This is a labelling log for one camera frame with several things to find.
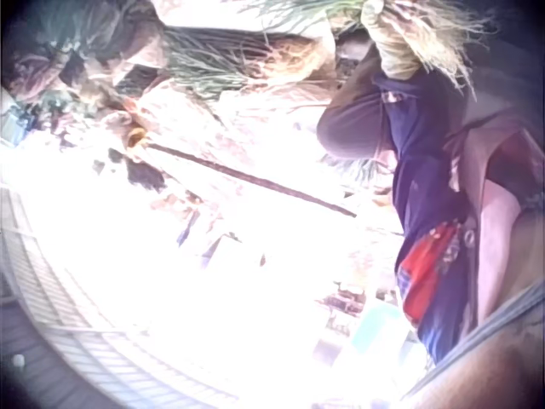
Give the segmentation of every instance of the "bundle of green onions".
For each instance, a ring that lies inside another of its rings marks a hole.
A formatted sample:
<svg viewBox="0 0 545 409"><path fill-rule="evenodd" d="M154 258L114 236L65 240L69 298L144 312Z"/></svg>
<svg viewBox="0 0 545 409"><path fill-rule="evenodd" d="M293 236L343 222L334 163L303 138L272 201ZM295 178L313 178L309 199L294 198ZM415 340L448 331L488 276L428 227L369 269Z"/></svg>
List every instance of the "bundle of green onions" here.
<svg viewBox="0 0 545 409"><path fill-rule="evenodd" d="M268 28L286 26L301 30L326 13L334 31L342 32L360 25L362 4L362 0L252 0L247 9L259 10L260 17L276 15L277 19Z"/></svg>
<svg viewBox="0 0 545 409"><path fill-rule="evenodd" d="M225 90L301 81L325 52L310 38L213 28L165 27L167 72L204 100Z"/></svg>

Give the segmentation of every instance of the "railing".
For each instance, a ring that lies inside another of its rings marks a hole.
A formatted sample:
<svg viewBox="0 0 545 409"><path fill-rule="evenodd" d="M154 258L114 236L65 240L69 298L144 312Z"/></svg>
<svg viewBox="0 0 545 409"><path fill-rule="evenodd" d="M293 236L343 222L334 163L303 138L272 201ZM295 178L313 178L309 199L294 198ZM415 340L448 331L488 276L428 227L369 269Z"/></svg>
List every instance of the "railing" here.
<svg viewBox="0 0 545 409"><path fill-rule="evenodd" d="M65 361L126 407L230 407L238 397L201 382L146 350L148 337L115 327L66 270L45 260L20 195L0 187L0 263L12 275L41 333Z"/></svg>

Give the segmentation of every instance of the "woman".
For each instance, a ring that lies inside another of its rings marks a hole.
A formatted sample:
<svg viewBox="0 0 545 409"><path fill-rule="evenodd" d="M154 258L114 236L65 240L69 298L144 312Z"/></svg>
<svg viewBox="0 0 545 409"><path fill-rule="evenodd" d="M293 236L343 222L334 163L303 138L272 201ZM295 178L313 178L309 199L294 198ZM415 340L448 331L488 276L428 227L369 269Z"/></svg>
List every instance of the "woman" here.
<svg viewBox="0 0 545 409"><path fill-rule="evenodd" d="M318 139L331 154L373 158L395 168L393 203L405 236L396 275L404 312L436 363L462 336L468 304L469 259L460 236L469 206L465 195L450 187L445 142L505 112L542 141L542 99L536 91L542 76L532 42L521 41L509 26L487 45L488 52L474 53L476 100L469 93L457 95L436 72L387 78L372 49L318 124ZM522 207L536 184L517 160L494 155L487 178Z"/></svg>

